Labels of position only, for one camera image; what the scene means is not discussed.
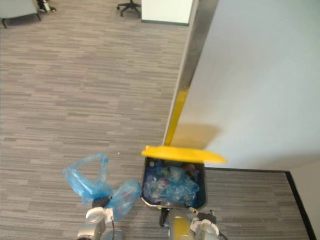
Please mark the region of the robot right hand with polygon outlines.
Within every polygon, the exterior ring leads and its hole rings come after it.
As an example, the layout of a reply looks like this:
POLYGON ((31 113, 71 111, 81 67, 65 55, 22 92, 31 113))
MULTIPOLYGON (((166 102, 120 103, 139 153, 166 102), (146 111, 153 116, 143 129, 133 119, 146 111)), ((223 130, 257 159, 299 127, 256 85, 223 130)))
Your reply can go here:
POLYGON ((200 212, 198 211, 196 208, 193 207, 189 207, 188 208, 193 214, 195 214, 195 216, 200 220, 209 220, 211 223, 216 224, 217 223, 217 218, 215 213, 213 212, 212 209, 209 210, 209 213, 205 213, 205 212, 200 212))

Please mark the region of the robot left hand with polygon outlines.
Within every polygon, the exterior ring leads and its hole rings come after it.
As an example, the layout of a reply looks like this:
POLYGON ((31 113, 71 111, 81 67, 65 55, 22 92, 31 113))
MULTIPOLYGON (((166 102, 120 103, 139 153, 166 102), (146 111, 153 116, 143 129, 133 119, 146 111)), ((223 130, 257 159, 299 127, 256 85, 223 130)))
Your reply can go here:
POLYGON ((109 204, 111 199, 112 199, 111 196, 95 198, 91 204, 92 208, 98 208, 98 207, 104 208, 109 204))

